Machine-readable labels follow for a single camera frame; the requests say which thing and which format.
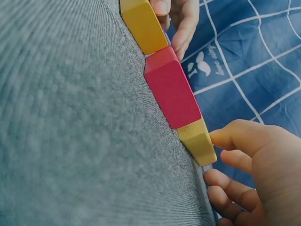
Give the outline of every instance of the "wooden block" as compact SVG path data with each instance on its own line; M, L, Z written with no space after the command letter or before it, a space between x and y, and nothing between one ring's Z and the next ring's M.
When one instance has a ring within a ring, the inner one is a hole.
M121 16L146 55L168 46L149 0L120 0Z
M144 76L172 129L201 119L196 99L171 47L146 58Z
M217 157L204 119L177 129L179 138L199 166L216 162Z

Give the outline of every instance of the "white grid lines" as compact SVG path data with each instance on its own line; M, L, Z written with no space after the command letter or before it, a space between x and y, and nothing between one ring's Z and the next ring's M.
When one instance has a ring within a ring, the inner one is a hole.
M263 14L263 15L259 15L259 16L252 16L252 17L249 17L249 18L246 18L246 19L239 20L239 21L237 21L235 23L230 24L229 27L227 27L226 29L224 29L223 31L221 31L220 33L218 33L217 37L219 37L221 34L223 34L229 28L234 27L236 25L243 24L245 22L249 22L249 21L252 21L252 20L257 20L259 18L268 18L268 17L272 17L272 16L277 16L277 15L280 15L280 14L283 14L283 13L289 13L290 11L294 11L294 10L301 10L301 7L293 7L293 8L289 8L289 9L282 10L282 11L275 12L275 13ZM186 60L190 59L192 56L194 56L196 53L198 53L199 51L201 51L205 46L207 46L208 44L210 44L213 41L214 41L214 38L211 39L209 42L207 42L204 46L202 46L201 48L199 48L198 50L194 51L192 54L190 54L189 56L187 56L186 58L184 58L181 61L181 63L183 63Z
M224 56L224 54L223 54L223 52L222 52L222 48L221 48L220 44L219 44L218 41L217 41L217 31L216 31L216 27L215 27L214 22L213 22L213 20L212 20L212 18L211 18L210 11L209 11L208 4L207 4L207 1L206 1L206 0L204 0L204 4L205 4L206 13L207 13L207 15L208 15L209 21L210 21L210 23L211 23L211 25L212 25L212 28L213 28L213 30L214 30L214 36L215 36L214 41L215 41L215 44L216 44L216 46L217 46L217 48L218 48L218 50L219 50L219 52L220 52L220 54L221 54L221 57L222 57L222 60L223 60L224 65L225 65L225 67L226 67L226 69L227 69L227 72L228 72L229 76L233 79L233 83L235 84L235 86L236 86L236 88L238 89L239 93L241 94L242 98L245 100L245 102L246 102L246 103L248 104L248 106L251 108L251 110L253 111L253 113L255 114L255 116L257 117L257 119L259 120L259 122L262 123L262 124L264 124L264 122L263 122L263 120L261 119L259 113L258 113L258 112L256 111L256 109L253 107L253 105L250 103L250 101L246 98L246 96L245 96L244 92L242 91L241 87L239 86L239 84L237 83L237 81L233 78L232 72L231 72L231 70L230 70L230 68L229 68L229 66L228 66L228 64L227 64L226 58L225 58L225 56Z
M202 6L204 6L204 5L205 5L205 2L202 2L202 3L199 4L200 7L202 7Z
M301 48L301 44L299 44L298 46L295 46L294 48L289 49L289 50L286 51L286 52L283 52L283 53L281 53L281 54L275 56L275 58L276 58L276 59L279 59L279 58L281 58L281 57L283 57L283 56L286 56L287 54L289 54L289 53L291 53L291 52L294 52L296 49L299 49L299 48ZM273 58L270 58L269 60L266 60L266 61L264 61L264 62L262 62L262 63L260 63L260 64L255 65L255 66L252 66L252 67L250 67L250 68L248 68L248 69L246 69L246 70L244 70L244 71L242 71L242 72L240 72L240 73L234 75L233 78L229 78L229 79L226 79L226 80L217 82L217 83L215 83L215 84L213 84L213 85L210 85L210 86L207 86L207 87L205 87L205 88L202 88L202 89L200 89L200 90L198 90L198 91L195 91L195 92L194 92L194 95L196 96L196 95L198 95L198 94L204 93L204 92L206 92L206 91L208 91L208 90L211 90L211 89L213 89L213 88L219 87L219 86L221 86L221 85L223 85L223 84L226 84L226 83L228 83L228 82L231 82L233 79L237 79L237 78L239 78L239 77L241 77L241 76L243 76L243 75L245 75L245 74L247 74L247 73L249 73L249 72L251 72L251 71L254 71L254 70L258 69L258 68L261 68L261 67L263 67L264 65L267 65L268 63L270 63L270 62L272 62L272 61L274 61L274 59L273 59Z
M288 9L287 9L287 14L286 14L286 17L287 17L287 20L293 30L293 32L295 33L295 35L298 37L298 39L301 40L301 37L300 35L296 32L295 28L293 27L293 24L291 22L291 19L290 19L290 8L291 8L291 4L292 4L292 0L289 0L289 3L288 3Z
M251 0L248 0L248 2L250 3L250 5L252 6L253 10L255 11L256 15L259 16L259 13L256 9L256 7L253 5L253 3L251 2ZM289 72L291 75L293 75L299 82L299 87L297 87L296 89L292 90L291 92L285 94L283 97L281 97L280 99L276 100L274 103L272 103L270 106L268 106L264 111L262 111L260 113L260 115L264 114L265 112L267 112L268 110L270 110L271 108L273 108L274 106L276 106L277 104L279 104L281 101L287 99L288 97L290 97L291 95L295 94L296 92L300 91L301 90L301 80L300 78L295 74L293 73L291 70L287 69L286 67L284 67L271 53L270 49L268 48L264 38L263 38L263 35L262 35L262 32L261 32L261 18L259 18L259 25L258 25L258 31L259 31L259 35L260 35L260 38L265 46L265 48L267 49L268 53L271 55L271 57L274 59L274 61L282 68L284 69L285 71Z

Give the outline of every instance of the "gray fabric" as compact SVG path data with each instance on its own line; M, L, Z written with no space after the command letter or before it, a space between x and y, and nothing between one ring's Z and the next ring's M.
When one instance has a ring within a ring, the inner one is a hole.
M1 226L214 224L144 62L118 0L0 1Z

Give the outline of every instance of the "yellow wooden block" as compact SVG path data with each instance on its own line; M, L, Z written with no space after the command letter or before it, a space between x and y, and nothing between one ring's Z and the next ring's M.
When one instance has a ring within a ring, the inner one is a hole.
M120 0L121 16L144 54L168 46L149 0Z
M217 157L203 119L177 129L179 138L199 166L216 162Z

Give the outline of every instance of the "child's hand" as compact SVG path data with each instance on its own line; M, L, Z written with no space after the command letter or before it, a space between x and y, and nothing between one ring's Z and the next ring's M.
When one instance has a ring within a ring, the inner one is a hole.
M280 127L243 120L210 135L227 150L222 161L251 173L257 189L207 171L209 200L224 217L220 226L301 225L301 139Z
M169 16L177 30L171 46L182 60L198 25L199 0L150 0L164 30L169 28Z

